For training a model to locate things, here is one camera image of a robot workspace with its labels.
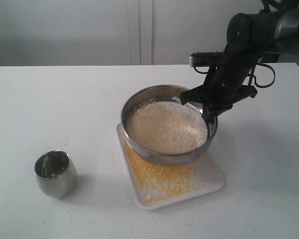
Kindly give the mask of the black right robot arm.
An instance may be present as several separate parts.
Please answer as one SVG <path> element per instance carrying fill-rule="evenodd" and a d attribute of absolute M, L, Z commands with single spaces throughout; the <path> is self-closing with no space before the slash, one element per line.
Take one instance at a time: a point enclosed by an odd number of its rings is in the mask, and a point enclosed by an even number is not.
<path fill-rule="evenodd" d="M 261 87 L 255 67 L 265 53 L 299 54 L 299 8 L 261 10 L 258 14 L 239 13 L 231 18 L 223 52 L 196 52 L 190 66 L 208 67 L 201 86 L 180 94 L 182 105 L 203 105 L 203 119 L 211 122 Z"/>

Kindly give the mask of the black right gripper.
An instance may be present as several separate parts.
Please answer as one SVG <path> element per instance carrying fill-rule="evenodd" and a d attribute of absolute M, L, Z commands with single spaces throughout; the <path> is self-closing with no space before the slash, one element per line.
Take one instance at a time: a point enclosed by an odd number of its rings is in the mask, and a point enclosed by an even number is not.
<path fill-rule="evenodd" d="M 206 123 L 214 123 L 219 115 L 231 110 L 235 103 L 257 95 L 254 86 L 243 83 L 247 77 L 253 77 L 258 53 L 225 49 L 223 52 L 202 55 L 204 65 L 209 66 L 203 86 L 180 93 L 179 99 L 182 105 L 188 102 L 203 104 L 202 118 Z"/>

